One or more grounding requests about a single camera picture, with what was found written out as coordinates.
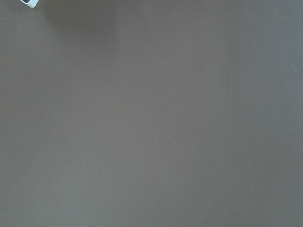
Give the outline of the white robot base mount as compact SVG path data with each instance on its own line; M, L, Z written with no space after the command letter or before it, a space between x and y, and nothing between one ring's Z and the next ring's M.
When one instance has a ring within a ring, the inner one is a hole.
M29 6L30 8L34 8L39 2L39 0L20 0L20 1L25 5Z

